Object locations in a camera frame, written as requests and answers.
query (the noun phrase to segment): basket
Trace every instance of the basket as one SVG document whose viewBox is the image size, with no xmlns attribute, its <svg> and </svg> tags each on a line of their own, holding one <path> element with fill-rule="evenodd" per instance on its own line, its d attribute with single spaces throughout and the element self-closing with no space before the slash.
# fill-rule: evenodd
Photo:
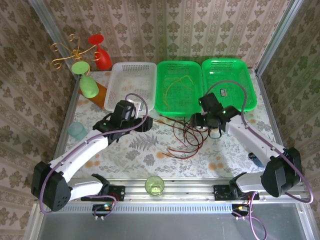
<svg viewBox="0 0 320 240">
<path fill-rule="evenodd" d="M 215 83 L 223 80 L 232 80 L 240 83 L 247 92 L 245 111 L 251 111 L 257 105 L 254 86 L 245 62 L 233 58 L 208 59 L 202 63 L 202 75 L 205 93 Z M 232 83 L 221 83 L 211 91 L 225 108 L 234 106 L 241 111 L 245 94 L 243 90 Z"/>
<path fill-rule="evenodd" d="M 201 67 L 194 61 L 162 61 L 157 66 L 155 109 L 167 117 L 200 113 Z"/>
<path fill-rule="evenodd" d="M 118 62 L 113 65 L 104 100 L 104 108 L 114 111 L 117 103 L 129 93 L 141 96 L 147 103 L 148 110 L 155 107 L 157 65 L 152 62 Z M 135 96 L 129 97 L 140 101 Z"/>
</svg>

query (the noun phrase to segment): white plastic basket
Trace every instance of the white plastic basket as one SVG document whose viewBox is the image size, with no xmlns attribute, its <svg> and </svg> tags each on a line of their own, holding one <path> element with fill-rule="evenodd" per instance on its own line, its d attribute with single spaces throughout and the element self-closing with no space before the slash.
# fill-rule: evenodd
<svg viewBox="0 0 320 240">
<path fill-rule="evenodd" d="M 106 90 L 104 108 L 113 111 L 120 100 L 129 93 L 141 96 L 148 105 L 148 110 L 155 107 L 157 85 L 157 65 L 152 62 L 118 62 L 112 67 Z M 129 97 L 139 101 L 135 96 Z"/>
</svg>

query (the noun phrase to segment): green basket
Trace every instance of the green basket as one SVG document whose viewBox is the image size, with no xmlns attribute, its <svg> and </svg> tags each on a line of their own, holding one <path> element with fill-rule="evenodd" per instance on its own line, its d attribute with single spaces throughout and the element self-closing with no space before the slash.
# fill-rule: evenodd
<svg viewBox="0 0 320 240">
<path fill-rule="evenodd" d="M 245 62 L 233 58 L 208 59 L 202 63 L 202 75 L 205 93 L 219 81 L 232 80 L 244 86 L 247 92 L 244 110 L 251 111 L 256 107 L 257 97 Z M 221 83 L 210 93 L 214 93 L 224 108 L 234 106 L 241 111 L 245 94 L 239 86 L 232 83 Z"/>
<path fill-rule="evenodd" d="M 162 61 L 156 71 L 154 108 L 167 117 L 200 113 L 203 96 L 201 67 L 194 61 Z"/>
</svg>

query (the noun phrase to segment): light blue cup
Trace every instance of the light blue cup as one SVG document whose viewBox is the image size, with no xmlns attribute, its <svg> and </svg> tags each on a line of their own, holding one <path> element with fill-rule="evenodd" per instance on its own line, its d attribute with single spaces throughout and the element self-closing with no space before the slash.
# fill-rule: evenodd
<svg viewBox="0 0 320 240">
<path fill-rule="evenodd" d="M 68 133 L 71 137 L 81 141 L 87 136 L 87 131 L 81 122 L 74 122 L 68 128 Z"/>
</svg>

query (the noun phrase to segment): wall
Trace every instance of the wall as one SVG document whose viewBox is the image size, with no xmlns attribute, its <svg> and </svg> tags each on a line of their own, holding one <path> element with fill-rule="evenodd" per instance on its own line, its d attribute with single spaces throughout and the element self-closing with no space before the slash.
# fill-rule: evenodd
<svg viewBox="0 0 320 240">
<path fill-rule="evenodd" d="M 28 1 L 0 1 L 0 240 L 22 239 L 35 164 L 52 159 L 74 80 Z"/>
<path fill-rule="evenodd" d="M 284 144 L 301 153 L 320 227 L 320 1 L 305 0 L 262 80 Z"/>
<path fill-rule="evenodd" d="M 65 37 L 102 34 L 113 62 L 232 56 L 254 67 L 289 0 L 45 0 Z"/>
</svg>

